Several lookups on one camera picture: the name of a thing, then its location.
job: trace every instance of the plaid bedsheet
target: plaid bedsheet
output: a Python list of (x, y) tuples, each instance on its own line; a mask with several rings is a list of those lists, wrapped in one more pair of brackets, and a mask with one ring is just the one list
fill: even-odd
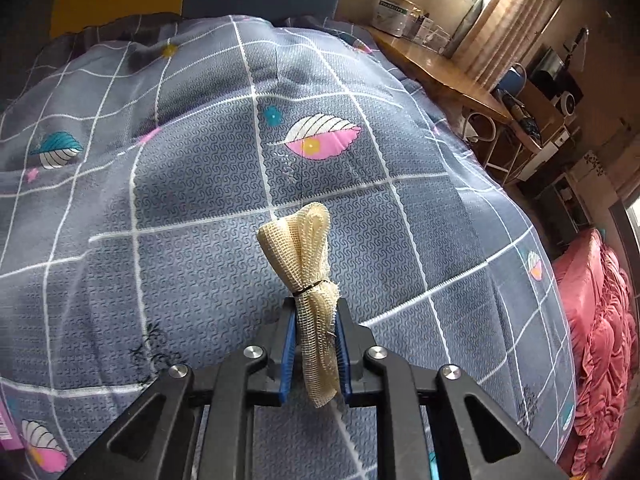
[[(255, 232), (311, 201), (354, 318), (410, 362), (461, 365), (559, 456), (574, 365), (531, 222), (364, 30), (289, 25), (63, 36), (0, 116), (0, 391), (26, 478), (58, 476), (158, 371), (276, 319)], [(256, 412), (254, 475), (376, 478), (373, 410), (314, 410), (295, 382)]]

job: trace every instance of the red bedding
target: red bedding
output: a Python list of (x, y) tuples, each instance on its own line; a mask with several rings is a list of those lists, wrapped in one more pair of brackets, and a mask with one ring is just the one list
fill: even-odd
[(597, 230), (581, 233), (553, 268), (571, 329), (577, 381), (574, 430), (559, 464), (572, 475), (589, 472), (597, 478), (638, 369), (631, 288)]

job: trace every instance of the metal screw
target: metal screw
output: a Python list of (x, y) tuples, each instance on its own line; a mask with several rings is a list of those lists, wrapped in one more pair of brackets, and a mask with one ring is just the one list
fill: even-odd
[(262, 354), (264, 354), (264, 350), (262, 350), (262, 348), (260, 348), (259, 346), (251, 345), (245, 348), (244, 352), (242, 353), (244, 354), (244, 357), (248, 357), (249, 359), (257, 359)]
[(169, 368), (169, 375), (174, 379), (181, 379), (189, 372), (187, 365), (173, 365)]
[(462, 375), (462, 370), (456, 365), (447, 365), (442, 369), (442, 374), (450, 381), (455, 381)]
[(372, 346), (367, 350), (367, 354), (373, 359), (384, 359), (388, 355), (388, 352), (383, 346)]

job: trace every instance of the wooden desk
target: wooden desk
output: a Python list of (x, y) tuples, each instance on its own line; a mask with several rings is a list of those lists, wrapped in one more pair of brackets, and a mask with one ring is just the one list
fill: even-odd
[(419, 81), (429, 91), (430, 97), (453, 98), (465, 107), (502, 124), (510, 124), (513, 121), (502, 103), (462, 72), (450, 59), (405, 38), (395, 38), (373, 27), (365, 28), (389, 61), (409, 77)]

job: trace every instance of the plastic container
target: plastic container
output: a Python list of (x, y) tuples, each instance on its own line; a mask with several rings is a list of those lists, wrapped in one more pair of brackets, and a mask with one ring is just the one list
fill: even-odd
[(422, 20), (422, 24), (420, 25), (420, 28), (415, 33), (415, 36), (413, 37), (412, 41), (418, 44), (424, 44), (424, 40), (426, 40), (427, 36), (431, 34), (434, 31), (434, 29), (436, 29), (437, 27), (438, 26), (435, 23), (433, 23), (433, 20), (430, 20), (429, 18), (424, 18)]
[(415, 12), (412, 12), (412, 18), (404, 26), (404, 31), (402, 32), (402, 37), (407, 38), (409, 41), (414, 40), (415, 35), (418, 33), (418, 31), (422, 27), (424, 20), (429, 18), (429, 13), (427, 13), (426, 15), (419, 14), (415, 19), (414, 19), (414, 14)]
[(450, 40), (451, 36), (438, 27), (437, 30), (432, 30), (427, 35), (422, 44), (431, 50), (435, 50), (438, 54), (442, 54)]
[(371, 25), (400, 38), (405, 27), (411, 27), (421, 12), (409, 0), (379, 0)]

